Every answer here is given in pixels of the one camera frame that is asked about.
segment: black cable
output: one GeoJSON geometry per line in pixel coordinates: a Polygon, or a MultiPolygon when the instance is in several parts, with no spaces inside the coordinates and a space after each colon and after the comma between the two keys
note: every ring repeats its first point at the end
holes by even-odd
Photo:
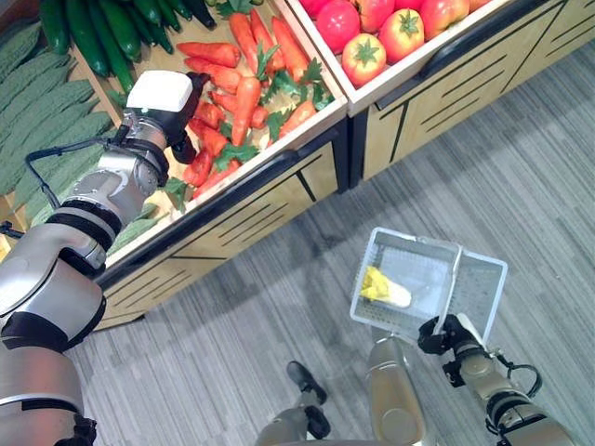
{"type": "Polygon", "coordinates": [[[530,370],[535,374],[535,382],[527,392],[527,397],[533,398],[537,394],[541,386],[543,386],[543,379],[541,378],[541,373],[537,370],[537,368],[531,364],[515,364],[512,361],[507,361],[503,354],[498,354],[496,355],[496,357],[508,369],[508,379],[510,379],[510,377],[512,376],[513,371],[519,369],[530,370]]]}
{"type": "Polygon", "coordinates": [[[41,189],[41,192],[43,192],[46,195],[46,197],[49,200],[49,203],[53,209],[58,209],[60,207],[60,200],[58,200],[58,197],[56,196],[54,191],[44,181],[44,179],[41,177],[41,175],[39,175],[39,173],[35,170],[32,162],[36,161],[36,160],[40,160],[42,158],[46,158],[48,156],[54,156],[54,155],[61,156],[64,152],[68,152],[68,151],[80,151],[81,149],[92,146],[93,144],[98,144],[98,143],[105,144],[105,143],[107,143],[107,141],[108,141],[107,138],[101,138],[101,137],[91,138],[91,139],[87,139],[85,141],[75,142],[73,144],[67,144],[65,146],[52,147],[50,149],[43,149],[41,151],[33,151],[25,157],[25,165],[27,166],[29,171],[33,174],[33,176],[39,182],[39,187],[41,189]]]}
{"type": "Polygon", "coordinates": [[[61,156],[63,153],[69,151],[80,151],[81,149],[85,149],[89,146],[92,146],[93,144],[102,144],[103,149],[105,151],[115,151],[127,156],[133,156],[141,163],[145,163],[154,172],[155,176],[159,178],[161,169],[157,165],[147,160],[145,157],[138,155],[130,149],[120,147],[119,145],[117,145],[117,140],[117,138],[109,139],[96,137],[87,139],[85,141],[75,142],[73,144],[67,144],[65,146],[57,146],[49,149],[43,149],[40,151],[33,151],[25,157],[25,165],[39,182],[41,192],[45,194],[45,196],[49,200],[49,204],[52,206],[53,209],[58,209],[61,206],[60,200],[58,199],[54,191],[49,187],[49,185],[44,181],[41,175],[39,175],[39,173],[35,170],[32,164],[33,161],[40,160],[48,156],[61,156]]]}
{"type": "Polygon", "coordinates": [[[24,232],[20,232],[19,230],[12,229],[12,223],[10,223],[8,220],[5,220],[5,221],[3,221],[0,224],[0,234],[7,235],[11,239],[17,239],[18,240],[25,233],[24,232]]]}

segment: gray carpet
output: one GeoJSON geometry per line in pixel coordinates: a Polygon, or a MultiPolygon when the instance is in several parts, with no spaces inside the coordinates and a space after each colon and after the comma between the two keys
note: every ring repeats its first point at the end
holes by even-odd
{"type": "MultiPolygon", "coordinates": [[[[297,396],[304,361],[329,390],[332,438],[371,438],[368,328],[350,294],[376,226],[509,262],[491,335],[537,366],[537,403],[595,438],[595,43],[344,195],[317,203],[147,314],[71,356],[102,445],[251,444],[297,396]]],[[[445,445],[495,444],[440,362],[407,354],[445,445]]],[[[524,388],[530,375],[520,373],[524,388]]]]}

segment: tomato stem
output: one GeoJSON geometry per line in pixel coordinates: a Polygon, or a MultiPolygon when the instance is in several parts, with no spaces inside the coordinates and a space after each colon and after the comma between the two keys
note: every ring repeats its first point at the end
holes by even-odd
{"type": "Polygon", "coordinates": [[[411,17],[411,9],[407,9],[407,15],[399,14],[401,18],[401,31],[407,34],[407,37],[411,37],[415,33],[419,33],[417,28],[418,17],[411,17]]]}

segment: yellow vegetable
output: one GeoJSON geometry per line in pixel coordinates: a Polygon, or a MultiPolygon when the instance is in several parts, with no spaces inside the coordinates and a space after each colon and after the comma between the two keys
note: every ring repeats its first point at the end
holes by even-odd
{"type": "Polygon", "coordinates": [[[411,293],[398,283],[390,281],[378,268],[365,269],[360,295],[370,300],[385,302],[400,308],[411,305],[411,293]]]}

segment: wooden crate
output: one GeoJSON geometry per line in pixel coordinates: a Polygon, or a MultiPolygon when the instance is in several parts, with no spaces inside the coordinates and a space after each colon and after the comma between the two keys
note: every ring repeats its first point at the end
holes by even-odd
{"type": "MultiPolygon", "coordinates": [[[[32,15],[31,8],[36,8],[36,2],[32,2],[31,5],[28,9],[28,17],[32,15]]],[[[255,132],[253,140],[260,146],[260,154],[243,164],[237,172],[225,178],[217,186],[187,203],[183,212],[176,209],[163,192],[153,195],[149,201],[158,203],[162,218],[152,229],[108,257],[107,275],[117,272],[123,265],[129,264],[128,259],[134,253],[146,249],[148,246],[154,246],[152,241],[159,237],[160,233],[175,232],[172,228],[189,221],[197,229],[207,231],[208,235],[196,237],[188,234],[180,240],[162,245],[163,249],[158,254],[147,259],[143,264],[136,265],[133,269],[128,267],[125,277],[116,282],[110,282],[106,290],[108,297],[106,315],[99,328],[136,319],[145,311],[168,299],[179,289],[281,227],[317,200],[337,190],[336,166],[344,164],[347,169],[347,143],[345,140],[347,100],[328,67],[324,64],[323,58],[283,0],[267,0],[263,6],[258,7],[258,12],[265,23],[270,23],[273,15],[283,18],[287,22],[308,57],[310,59],[317,58],[322,62],[324,83],[335,100],[316,113],[304,125],[274,142],[268,148],[266,148],[268,142],[266,133],[255,132]],[[274,164],[276,160],[288,153],[298,153],[304,146],[313,147],[318,143],[312,141],[325,135],[330,135],[330,137],[324,137],[324,141],[314,148],[311,155],[297,164],[291,165],[283,173],[271,177],[270,184],[252,191],[249,196],[225,210],[223,214],[215,216],[209,221],[196,217],[205,206],[217,203],[220,197],[229,195],[229,189],[247,181],[255,172],[263,170],[265,165],[274,164]],[[335,144],[334,139],[340,140],[340,144],[335,144]],[[337,151],[341,151],[340,157],[336,156],[337,151]]],[[[234,42],[226,21],[220,20],[214,11],[212,14],[218,22],[215,31],[208,31],[196,19],[193,19],[192,22],[180,19],[182,33],[168,32],[172,44],[188,41],[234,42]]],[[[151,69],[187,71],[183,64],[184,56],[178,51],[174,55],[168,55],[161,47],[147,48],[145,46],[142,51],[142,61],[134,66],[135,77],[151,69]]],[[[71,79],[88,79],[99,98],[98,108],[110,114],[114,124],[119,125],[122,111],[111,101],[107,93],[109,89],[119,89],[117,81],[114,78],[98,78],[90,70],[76,47],[73,48],[72,54],[78,64],[71,79]]],[[[238,69],[248,73],[244,60],[238,69]]],[[[286,99],[275,97],[271,107],[267,108],[273,110],[285,105],[288,105],[286,99]]],[[[189,134],[196,144],[192,132],[189,134]]],[[[177,163],[170,151],[166,152],[166,157],[170,162],[170,176],[181,178],[185,166],[177,163]]],[[[10,197],[6,198],[5,207],[10,209],[10,197]]],[[[24,222],[22,226],[26,229],[27,222],[24,222]]]]}
{"type": "Polygon", "coordinates": [[[303,6],[299,3],[299,0],[285,1],[296,15],[299,23],[304,28],[314,45],[319,49],[324,61],[333,72],[341,89],[345,92],[349,101],[348,115],[352,117],[357,113],[366,110],[369,106],[374,104],[375,101],[384,97],[387,93],[415,76],[441,47],[472,29],[478,23],[489,19],[489,17],[499,9],[515,0],[492,0],[484,7],[469,14],[446,32],[431,39],[408,57],[389,66],[379,76],[360,88],[353,86],[347,77],[347,74],[341,67],[340,56],[333,54],[331,49],[324,42],[323,37],[316,29],[316,25],[308,16],[308,13],[303,6]]]}
{"type": "Polygon", "coordinates": [[[364,179],[372,177],[593,35],[592,3],[541,3],[423,82],[402,94],[393,92],[392,97],[378,100],[356,116],[358,128],[366,128],[366,132],[360,148],[351,148],[360,153],[353,157],[357,160],[354,170],[362,172],[364,179]],[[551,48],[551,40],[564,33],[569,40],[575,37],[572,33],[578,37],[558,51],[551,48]]]}

